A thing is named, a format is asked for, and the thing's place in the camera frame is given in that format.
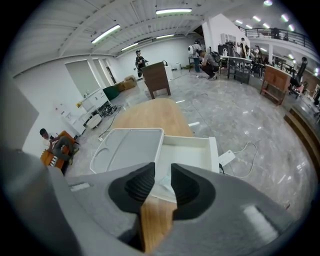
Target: black padding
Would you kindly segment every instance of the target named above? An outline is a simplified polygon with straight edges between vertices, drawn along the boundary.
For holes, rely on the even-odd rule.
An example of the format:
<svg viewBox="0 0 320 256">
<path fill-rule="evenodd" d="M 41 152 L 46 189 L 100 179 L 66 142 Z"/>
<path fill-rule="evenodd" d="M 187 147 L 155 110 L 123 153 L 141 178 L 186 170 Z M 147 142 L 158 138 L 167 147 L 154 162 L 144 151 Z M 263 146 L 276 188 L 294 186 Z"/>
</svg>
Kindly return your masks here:
<svg viewBox="0 0 320 256">
<path fill-rule="evenodd" d="M 140 208 L 154 184 L 155 163 L 151 162 L 124 177 L 115 179 L 110 184 L 108 193 L 120 210 L 139 215 Z"/>
<path fill-rule="evenodd" d="M 207 179 L 171 164 L 171 186 L 176 197 L 177 209 L 173 220 L 188 220 L 199 217 L 213 203 L 216 190 Z"/>
</svg>

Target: man sitting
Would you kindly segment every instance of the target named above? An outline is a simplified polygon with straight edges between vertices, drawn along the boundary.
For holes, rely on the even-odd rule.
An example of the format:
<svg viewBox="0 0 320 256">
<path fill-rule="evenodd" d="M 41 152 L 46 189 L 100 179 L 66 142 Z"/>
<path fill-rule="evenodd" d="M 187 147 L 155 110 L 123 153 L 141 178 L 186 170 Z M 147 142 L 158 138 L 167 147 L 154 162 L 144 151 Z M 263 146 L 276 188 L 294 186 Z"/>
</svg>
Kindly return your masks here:
<svg viewBox="0 0 320 256">
<path fill-rule="evenodd" d="M 219 66 L 218 63 L 215 62 L 214 57 L 210 53 L 206 53 L 204 50 L 200 50 L 199 55 L 203 58 L 201 69 L 209 75 L 208 80 L 217 79 L 215 72 L 218 72 Z"/>
<path fill-rule="evenodd" d="M 64 161 L 68 161 L 70 165 L 72 165 L 72 156 L 75 155 L 79 151 L 79 148 L 75 148 L 71 140 L 66 136 L 57 136 L 54 137 L 51 133 L 47 133 L 46 129 L 42 128 L 40 130 L 40 135 L 44 138 L 43 144 L 48 147 L 48 151 L 52 153 L 57 158 L 60 158 Z M 66 146 L 72 156 L 64 154 L 62 152 L 62 147 Z"/>
</svg>

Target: wooden counter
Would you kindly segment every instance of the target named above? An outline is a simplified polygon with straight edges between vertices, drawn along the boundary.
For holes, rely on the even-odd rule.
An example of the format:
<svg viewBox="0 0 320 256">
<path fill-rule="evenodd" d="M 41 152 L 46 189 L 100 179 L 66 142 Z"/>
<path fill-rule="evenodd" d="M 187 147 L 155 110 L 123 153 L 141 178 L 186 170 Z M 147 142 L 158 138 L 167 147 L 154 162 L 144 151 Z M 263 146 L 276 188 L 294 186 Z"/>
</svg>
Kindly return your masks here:
<svg viewBox="0 0 320 256">
<path fill-rule="evenodd" d="M 162 128 L 165 135 L 192 137 L 186 118 L 171 99 L 158 98 L 140 103 L 119 114 L 115 128 Z M 176 203 L 148 196 L 141 207 L 141 226 L 144 251 L 152 250 L 163 240 L 172 227 Z"/>
<path fill-rule="evenodd" d="M 289 87 L 291 77 L 292 76 L 290 74 L 278 68 L 266 65 L 260 94 L 267 94 L 276 101 L 277 105 L 281 105 Z M 269 86 L 276 88 L 281 95 L 274 95 L 270 90 L 268 90 Z"/>
</svg>

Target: orange chair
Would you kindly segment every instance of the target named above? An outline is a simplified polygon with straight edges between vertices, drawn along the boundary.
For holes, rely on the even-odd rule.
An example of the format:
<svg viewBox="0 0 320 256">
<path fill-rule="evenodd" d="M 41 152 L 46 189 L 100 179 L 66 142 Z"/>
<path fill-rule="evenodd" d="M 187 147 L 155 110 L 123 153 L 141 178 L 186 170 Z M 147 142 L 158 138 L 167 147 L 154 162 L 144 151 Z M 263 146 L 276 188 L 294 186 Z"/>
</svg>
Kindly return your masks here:
<svg viewBox="0 0 320 256">
<path fill-rule="evenodd" d="M 71 142 L 74 144 L 74 143 L 77 143 L 76 140 L 74 138 L 72 138 L 70 136 L 69 133 L 67 133 L 65 130 L 62 131 L 59 136 L 66 136 L 68 137 Z M 66 146 L 64 146 L 62 148 L 62 152 L 64 154 L 69 154 L 69 148 L 67 148 Z M 45 166 L 55 166 L 57 168 L 59 168 L 60 170 L 62 169 L 65 161 L 60 159 L 60 158 L 57 158 L 56 156 L 54 156 L 54 154 L 50 153 L 48 150 L 44 150 L 41 157 L 40 157 L 41 161 L 44 163 Z"/>
</svg>

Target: white tray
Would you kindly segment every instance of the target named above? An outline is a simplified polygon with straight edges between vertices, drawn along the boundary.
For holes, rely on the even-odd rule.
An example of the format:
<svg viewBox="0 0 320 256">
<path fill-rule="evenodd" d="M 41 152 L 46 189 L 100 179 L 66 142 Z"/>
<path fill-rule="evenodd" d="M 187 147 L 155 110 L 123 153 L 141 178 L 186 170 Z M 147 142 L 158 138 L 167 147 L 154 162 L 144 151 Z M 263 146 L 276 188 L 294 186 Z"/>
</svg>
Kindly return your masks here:
<svg viewBox="0 0 320 256">
<path fill-rule="evenodd" d="M 150 162 L 157 167 L 163 138 L 162 128 L 113 129 L 96 150 L 90 169 L 96 174 Z"/>
<path fill-rule="evenodd" d="M 219 173 L 217 141 L 214 137 L 164 136 L 150 195 L 176 203 L 171 188 L 171 164 L 184 164 Z"/>
</svg>

